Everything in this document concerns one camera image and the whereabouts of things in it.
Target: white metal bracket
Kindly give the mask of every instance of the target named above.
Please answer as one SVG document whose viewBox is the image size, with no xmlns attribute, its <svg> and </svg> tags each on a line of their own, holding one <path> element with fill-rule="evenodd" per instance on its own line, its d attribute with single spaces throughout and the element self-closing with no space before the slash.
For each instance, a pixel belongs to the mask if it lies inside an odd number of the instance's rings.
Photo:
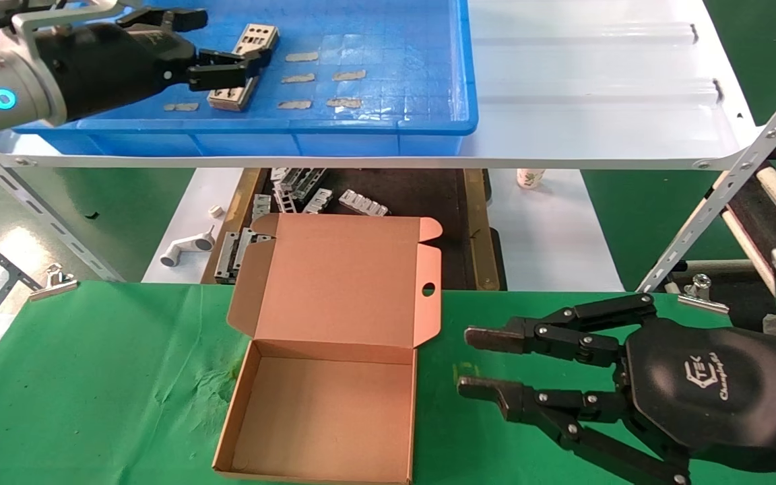
<svg viewBox="0 0 776 485">
<path fill-rule="evenodd" d="M 78 258 L 86 262 L 88 267 L 107 282 L 124 282 L 120 274 L 104 258 L 83 245 L 73 231 L 71 231 L 64 219 L 41 197 L 12 168 L 6 168 L 0 164 L 0 185 L 19 201 L 29 212 L 35 215 L 41 222 L 53 229 L 59 239 L 68 246 Z"/>
<path fill-rule="evenodd" d="M 760 165 L 767 159 L 776 147 L 776 111 L 763 129 L 760 136 L 752 144 L 742 151 L 735 163 L 729 169 L 726 177 L 717 185 L 711 195 L 706 197 L 699 208 L 693 212 L 687 223 L 681 227 L 675 239 L 666 248 L 663 255 L 655 264 L 655 267 L 643 278 L 637 292 L 650 292 L 658 288 L 666 278 L 666 274 L 672 271 L 678 260 L 684 258 L 684 254 L 693 246 L 693 242 L 699 235 L 708 229 L 711 221 L 723 211 L 742 185 L 756 172 Z"/>
</svg>

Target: blue plastic crate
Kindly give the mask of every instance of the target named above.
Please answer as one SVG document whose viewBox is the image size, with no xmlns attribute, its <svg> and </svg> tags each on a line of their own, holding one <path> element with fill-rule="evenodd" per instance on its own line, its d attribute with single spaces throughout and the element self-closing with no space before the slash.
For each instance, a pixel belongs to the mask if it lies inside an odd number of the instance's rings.
<svg viewBox="0 0 776 485">
<path fill-rule="evenodd" d="M 215 110 L 205 92 L 173 86 L 153 98 L 34 133 L 63 154 L 107 156 L 455 156 L 478 125 L 466 0 L 159 0 L 204 8 L 209 25 L 184 34 L 203 49 L 233 49 L 247 24 L 280 41 L 242 113 Z M 318 52 L 311 62 L 289 53 Z M 333 81 L 365 70 L 364 79 Z M 283 84 L 314 73 L 314 82 Z M 360 108 L 332 108 L 358 98 Z M 308 110 L 280 110 L 310 99 Z M 198 102 L 196 111 L 165 104 Z"/>
</svg>

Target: box flap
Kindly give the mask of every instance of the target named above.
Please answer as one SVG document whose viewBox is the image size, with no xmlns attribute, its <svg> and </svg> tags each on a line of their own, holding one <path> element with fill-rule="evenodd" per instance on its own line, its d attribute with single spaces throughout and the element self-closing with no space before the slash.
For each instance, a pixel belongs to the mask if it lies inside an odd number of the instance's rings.
<svg viewBox="0 0 776 485">
<path fill-rule="evenodd" d="M 270 214 L 252 229 L 229 325 L 267 340 L 410 348 L 441 327 L 441 252 L 431 218 Z"/>
</svg>

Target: robotic arm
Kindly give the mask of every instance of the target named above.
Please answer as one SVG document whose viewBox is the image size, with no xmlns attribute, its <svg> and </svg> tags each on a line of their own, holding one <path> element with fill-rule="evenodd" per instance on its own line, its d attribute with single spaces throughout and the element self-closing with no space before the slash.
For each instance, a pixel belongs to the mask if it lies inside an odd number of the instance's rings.
<svg viewBox="0 0 776 485">
<path fill-rule="evenodd" d="M 191 91 L 243 86 L 271 61 L 263 49 L 234 55 L 197 49 L 176 32 L 207 24 L 203 9 L 135 9 L 139 0 L 0 0 L 0 129 L 52 126 L 187 84 Z"/>
</svg>

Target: green floor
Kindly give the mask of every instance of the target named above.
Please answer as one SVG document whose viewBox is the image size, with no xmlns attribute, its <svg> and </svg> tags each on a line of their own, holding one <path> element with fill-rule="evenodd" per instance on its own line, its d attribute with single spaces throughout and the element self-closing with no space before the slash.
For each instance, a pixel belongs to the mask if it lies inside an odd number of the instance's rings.
<svg viewBox="0 0 776 485">
<path fill-rule="evenodd" d="M 776 108 L 776 2 L 706 0 L 754 120 Z M 191 170 L 23 169 L 22 176 L 55 206 L 78 236 L 127 280 L 139 280 Z M 625 288 L 635 288 L 708 189 L 704 172 L 585 171 L 585 183 Z M 96 219 L 86 215 L 98 212 Z M 27 248 L 38 248 L 34 262 Z M 94 279 L 46 227 L 0 188 L 0 249 L 25 261 L 40 277 L 59 261 L 83 279 Z M 720 221 L 704 234 L 691 259 L 742 257 Z"/>
</svg>

